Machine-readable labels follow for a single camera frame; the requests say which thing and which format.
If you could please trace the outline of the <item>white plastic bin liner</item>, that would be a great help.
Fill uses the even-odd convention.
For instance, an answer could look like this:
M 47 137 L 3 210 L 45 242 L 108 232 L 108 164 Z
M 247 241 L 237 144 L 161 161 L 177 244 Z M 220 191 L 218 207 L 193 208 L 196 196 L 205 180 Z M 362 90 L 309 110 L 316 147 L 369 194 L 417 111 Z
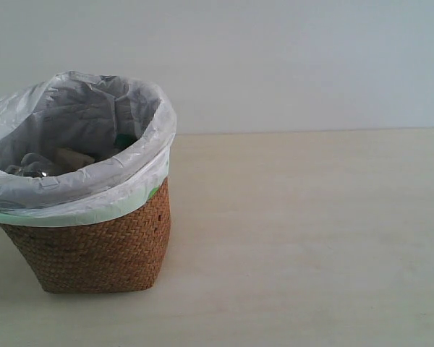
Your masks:
M 81 226 L 135 211 L 168 176 L 176 123 L 159 86 L 120 76 L 65 72 L 0 98 L 0 223 Z M 137 141 L 74 172 L 32 178 L 4 171 L 28 153 L 102 154 L 118 134 Z

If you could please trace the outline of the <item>woven brown wicker basket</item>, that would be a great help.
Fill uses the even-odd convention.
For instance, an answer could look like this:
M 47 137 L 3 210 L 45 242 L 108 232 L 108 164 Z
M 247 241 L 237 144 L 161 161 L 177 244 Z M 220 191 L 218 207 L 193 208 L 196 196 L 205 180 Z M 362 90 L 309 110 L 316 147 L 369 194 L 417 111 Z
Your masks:
M 171 231 L 169 183 L 139 209 L 85 226 L 44 228 L 0 224 L 51 294 L 143 291 L 160 273 Z

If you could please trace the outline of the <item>brown cardboard egg carton piece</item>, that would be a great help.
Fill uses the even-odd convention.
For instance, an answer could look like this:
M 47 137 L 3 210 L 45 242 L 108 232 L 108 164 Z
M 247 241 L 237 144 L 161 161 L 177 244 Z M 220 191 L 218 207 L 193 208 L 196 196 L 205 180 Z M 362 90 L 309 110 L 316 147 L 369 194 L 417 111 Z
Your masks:
M 95 159 L 69 148 L 57 148 L 54 162 L 66 172 L 72 172 L 95 163 Z

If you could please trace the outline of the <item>clear bottle green label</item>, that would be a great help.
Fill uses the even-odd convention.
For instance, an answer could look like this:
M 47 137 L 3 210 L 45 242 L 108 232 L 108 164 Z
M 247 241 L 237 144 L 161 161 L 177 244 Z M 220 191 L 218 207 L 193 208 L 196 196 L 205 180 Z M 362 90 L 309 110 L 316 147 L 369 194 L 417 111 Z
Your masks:
M 137 138 L 128 134 L 118 134 L 114 141 L 114 147 L 102 154 L 96 153 L 83 153 L 95 159 L 95 163 L 109 159 L 121 151 L 127 149 L 130 145 L 135 143 Z M 60 176 L 67 174 L 60 166 L 55 164 L 53 159 L 48 159 L 37 153 L 26 154 L 19 165 L 9 165 L 4 171 L 7 174 L 15 176 L 24 176 L 32 178 L 43 178 L 49 176 Z

